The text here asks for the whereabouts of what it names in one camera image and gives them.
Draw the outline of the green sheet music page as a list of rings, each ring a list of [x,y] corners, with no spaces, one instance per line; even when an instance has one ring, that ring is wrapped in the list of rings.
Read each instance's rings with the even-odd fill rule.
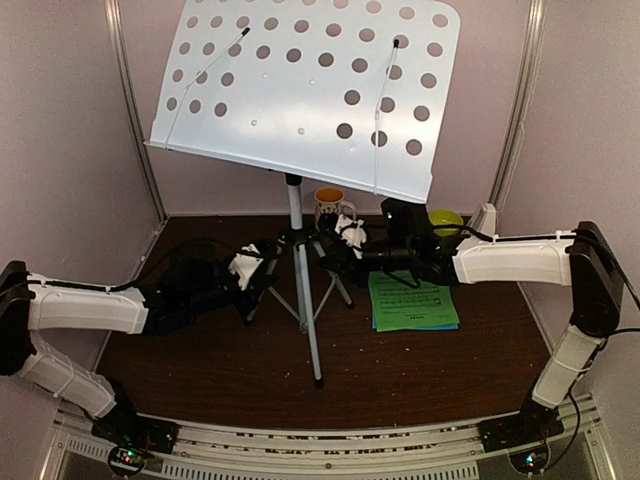
[[[417,283],[408,271],[398,271],[391,278],[383,272],[373,272],[368,289],[373,314],[405,314],[456,316],[451,289],[427,282]]]

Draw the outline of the blue paper sheet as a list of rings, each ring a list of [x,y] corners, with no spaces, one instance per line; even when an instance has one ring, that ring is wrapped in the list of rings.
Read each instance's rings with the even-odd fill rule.
[[[372,328],[377,332],[450,331],[459,328],[459,319],[456,316],[373,314]]]

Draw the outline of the light blue music stand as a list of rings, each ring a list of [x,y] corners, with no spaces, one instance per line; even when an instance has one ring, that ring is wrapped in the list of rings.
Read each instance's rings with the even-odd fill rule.
[[[367,268],[439,272],[426,212],[460,30],[439,1],[188,1],[150,146],[383,197]]]

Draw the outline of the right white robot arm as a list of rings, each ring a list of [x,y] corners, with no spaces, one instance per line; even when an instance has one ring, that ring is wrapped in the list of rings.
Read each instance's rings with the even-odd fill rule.
[[[573,311],[552,356],[534,383],[530,405],[513,419],[519,440],[535,440],[551,424],[559,406],[617,330],[624,275],[593,222],[547,235],[500,237],[466,225],[439,236],[421,208],[387,199],[382,203],[386,237],[374,239],[363,220],[323,213],[317,226],[331,242],[321,265],[364,286],[373,272],[405,285],[443,287],[482,282],[547,283],[572,291]]]

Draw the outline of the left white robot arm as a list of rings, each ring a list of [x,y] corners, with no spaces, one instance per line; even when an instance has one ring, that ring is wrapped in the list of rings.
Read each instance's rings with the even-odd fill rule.
[[[274,282],[278,247],[259,240],[221,259],[217,242],[196,239],[161,260],[165,271],[148,283],[119,286],[49,279],[12,261],[1,274],[1,373],[25,378],[74,403],[123,444],[137,442],[144,424],[123,387],[78,365],[41,336],[49,329],[85,329],[162,336],[203,315],[234,307],[242,318]]]

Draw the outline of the patterned mug with orange inside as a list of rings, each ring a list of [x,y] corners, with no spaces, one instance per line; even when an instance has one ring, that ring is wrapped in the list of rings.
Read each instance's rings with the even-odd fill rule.
[[[342,217],[357,219],[355,205],[345,199],[345,193],[334,187],[324,187],[315,192],[315,227],[318,232],[335,228]]]

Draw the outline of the small green bowl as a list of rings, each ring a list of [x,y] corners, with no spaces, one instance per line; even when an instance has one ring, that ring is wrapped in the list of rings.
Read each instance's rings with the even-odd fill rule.
[[[460,215],[450,210],[433,210],[428,215],[434,233],[439,237],[458,235],[464,220]]]

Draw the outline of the white metronome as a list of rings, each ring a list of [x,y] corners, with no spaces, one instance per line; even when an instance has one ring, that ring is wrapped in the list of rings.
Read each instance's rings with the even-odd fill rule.
[[[492,203],[480,204],[471,215],[467,225],[474,230],[493,237],[497,233],[498,211]]]

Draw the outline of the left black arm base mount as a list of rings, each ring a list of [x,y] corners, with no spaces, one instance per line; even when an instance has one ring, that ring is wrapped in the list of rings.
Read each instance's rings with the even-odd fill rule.
[[[153,453],[173,452],[179,425],[139,415],[124,386],[111,378],[107,382],[114,392],[115,405],[102,417],[87,414],[93,424],[91,432],[114,444],[107,463],[115,474],[136,475],[154,458]]]

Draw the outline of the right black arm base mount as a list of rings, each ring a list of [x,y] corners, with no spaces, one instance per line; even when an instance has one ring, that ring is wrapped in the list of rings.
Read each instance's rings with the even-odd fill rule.
[[[525,399],[517,413],[483,420],[477,428],[486,453],[541,443],[564,432],[558,408],[548,408],[532,398]]]

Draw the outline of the front aluminium rail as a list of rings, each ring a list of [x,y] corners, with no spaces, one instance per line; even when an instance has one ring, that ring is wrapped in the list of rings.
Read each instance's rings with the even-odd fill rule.
[[[40,479],[615,479],[593,398],[566,400],[557,431],[495,442],[488,417],[414,427],[274,430],[180,421],[169,448],[132,451],[92,434],[63,403]]]

